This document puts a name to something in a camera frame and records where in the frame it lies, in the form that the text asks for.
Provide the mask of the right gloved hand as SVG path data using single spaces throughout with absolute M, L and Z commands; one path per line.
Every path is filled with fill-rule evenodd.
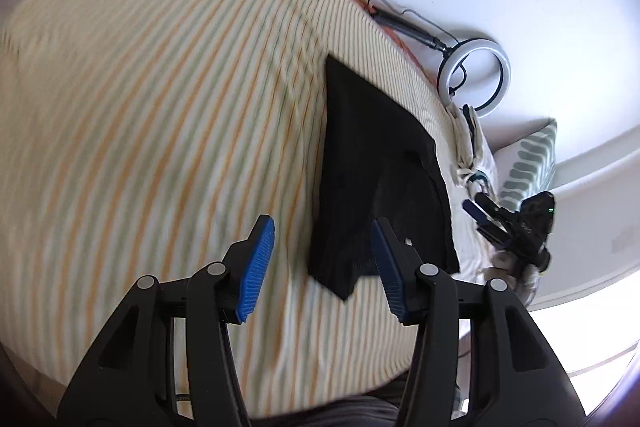
M 518 264 L 518 258 L 509 251 L 497 251 L 490 260 L 490 265 L 484 270 L 485 281 L 501 279 L 514 291 L 524 306 L 528 308 L 536 297 L 540 272 L 535 265 Z

